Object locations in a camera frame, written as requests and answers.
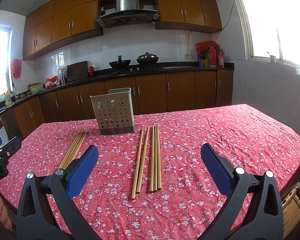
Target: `wall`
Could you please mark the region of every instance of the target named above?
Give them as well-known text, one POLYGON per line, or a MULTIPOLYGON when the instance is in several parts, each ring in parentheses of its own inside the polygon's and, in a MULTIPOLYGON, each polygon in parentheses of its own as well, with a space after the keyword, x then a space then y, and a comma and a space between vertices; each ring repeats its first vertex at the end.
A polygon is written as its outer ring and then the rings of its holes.
POLYGON ((184 59, 188 49, 189 31, 156 30, 154 23, 126 25, 105 28, 104 35, 70 44, 34 60, 37 82, 57 74, 56 62, 51 57, 63 52, 64 65, 87 60, 95 70, 110 68, 109 62, 131 59, 137 64, 137 57, 145 52, 154 53, 158 62, 197 61, 195 44, 211 40, 211 34, 191 32, 189 35, 189 54, 193 59, 184 59))
MULTIPOLYGON (((217 0, 222 26, 229 19, 234 0, 217 0)), ((232 104, 246 103, 290 126, 300 135, 300 69, 287 65, 245 60, 238 8, 234 4, 227 27, 212 34, 235 64, 232 104)))
MULTIPOLYGON (((12 27, 11 34, 11 49, 10 59, 15 58, 22 59, 22 42, 23 42, 23 30, 26 17, 20 14, 15 14, 7 11, 0 10, 0 25, 7 25, 12 27)), ((16 91, 19 93, 28 90, 28 84, 36 82, 34 73, 34 61, 23 61, 21 77, 15 79, 11 77, 16 91)))

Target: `tablecloth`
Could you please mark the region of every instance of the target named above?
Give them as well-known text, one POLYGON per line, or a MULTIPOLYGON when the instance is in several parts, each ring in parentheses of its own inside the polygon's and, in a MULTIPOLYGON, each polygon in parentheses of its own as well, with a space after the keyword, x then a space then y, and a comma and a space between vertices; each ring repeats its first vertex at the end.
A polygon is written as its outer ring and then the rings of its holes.
MULTIPOLYGON (((100 135, 96 120, 42 124, 10 158, 1 193, 18 207, 26 175, 52 174, 76 134, 85 130, 77 157, 95 145, 99 160, 73 200, 102 239, 196 239, 226 201, 200 158, 204 143, 248 173, 271 170, 279 190, 300 166, 300 136, 248 105, 139 115, 134 121, 135 133, 106 136, 100 135), (131 200, 140 131, 154 124, 160 126, 162 190, 149 194, 149 137, 141 193, 131 200)), ((69 231, 48 198, 60 227, 69 231)), ((242 222, 249 201, 247 197, 234 226, 242 222)))

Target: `silver bolt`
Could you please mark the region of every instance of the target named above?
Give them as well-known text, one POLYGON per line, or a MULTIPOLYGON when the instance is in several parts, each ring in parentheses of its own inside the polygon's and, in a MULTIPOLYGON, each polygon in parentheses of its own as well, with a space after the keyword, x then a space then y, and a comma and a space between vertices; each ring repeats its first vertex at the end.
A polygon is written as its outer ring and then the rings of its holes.
POLYGON ((244 174, 244 169, 241 167, 235 168, 235 172, 238 174, 244 174))
POLYGON ((56 175, 60 176, 63 174, 63 169, 57 169, 55 172, 56 175))
POLYGON ((269 178, 272 178, 272 177, 273 177, 272 171, 266 171, 266 175, 267 175, 269 178))
POLYGON ((27 179, 31 179, 32 177, 33 177, 33 173, 32 172, 28 173, 27 179))

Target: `chopstick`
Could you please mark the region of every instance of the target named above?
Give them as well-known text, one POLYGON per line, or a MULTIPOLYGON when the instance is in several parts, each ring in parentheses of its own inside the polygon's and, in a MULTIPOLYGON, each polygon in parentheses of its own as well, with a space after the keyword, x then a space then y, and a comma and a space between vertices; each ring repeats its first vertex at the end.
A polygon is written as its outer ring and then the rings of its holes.
POLYGON ((140 137, 140 142, 139 142, 139 150, 138 150, 138 157, 137 157, 137 164, 136 164, 136 172, 134 174, 134 181, 133 181, 132 194, 131 194, 132 199, 136 198, 136 189, 137 189, 137 182, 138 182, 138 173, 139 173, 139 165, 140 165, 142 139, 143 139, 143 128, 141 130, 141 137, 140 137))
POLYGON ((140 190, 141 190, 143 168, 144 168, 144 165, 145 165, 147 145, 148 145, 148 136, 149 136, 149 127, 148 127, 148 130, 147 130, 145 145, 143 147, 143 155, 142 155, 142 160, 141 160, 141 165, 140 165, 140 171, 139 171, 139 178, 138 178, 138 185, 137 185, 137 190, 136 190, 137 194, 139 194, 140 190))
POLYGON ((157 126, 157 163, 158 163, 158 190, 161 189, 161 153, 160 153, 160 138, 159 126, 157 126))
POLYGON ((77 153, 78 153, 78 151, 79 151, 79 149, 80 149, 80 147, 81 147, 84 139, 86 138, 86 136, 87 136, 87 132, 84 132, 82 134, 82 136, 81 136, 78 144, 76 145, 76 148, 73 150, 73 152, 72 152, 69 160, 66 162, 64 169, 66 169, 68 167, 68 165, 75 159, 75 157, 77 156, 77 153))
POLYGON ((153 184, 154 184, 154 126, 152 127, 150 193, 153 192, 153 184))
POLYGON ((68 160, 69 156, 70 156, 71 153, 73 152, 73 149, 74 149, 75 145, 77 144, 79 138, 81 138, 82 133, 83 133, 82 131, 79 132, 79 133, 77 134, 77 136, 75 137, 75 139, 74 139, 74 141, 72 142, 72 144, 70 145, 70 147, 69 147, 69 149, 68 149, 66 155, 65 155, 65 156, 63 157, 63 159, 62 159, 61 164, 60 164, 60 166, 59 166, 59 169, 63 169, 63 167, 64 167, 66 161, 68 160))
POLYGON ((158 191, 158 156, 157 156, 157 126, 154 126, 154 133, 152 135, 154 137, 154 183, 153 183, 153 191, 158 191))

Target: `range hood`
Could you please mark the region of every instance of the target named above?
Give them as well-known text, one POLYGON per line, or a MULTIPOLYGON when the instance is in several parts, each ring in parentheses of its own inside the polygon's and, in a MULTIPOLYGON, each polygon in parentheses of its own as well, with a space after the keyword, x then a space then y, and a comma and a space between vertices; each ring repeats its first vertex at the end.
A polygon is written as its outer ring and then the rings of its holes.
POLYGON ((101 16, 97 22, 103 28, 110 28, 120 25, 150 23, 158 18, 158 11, 140 9, 139 0, 116 0, 116 11, 101 16))

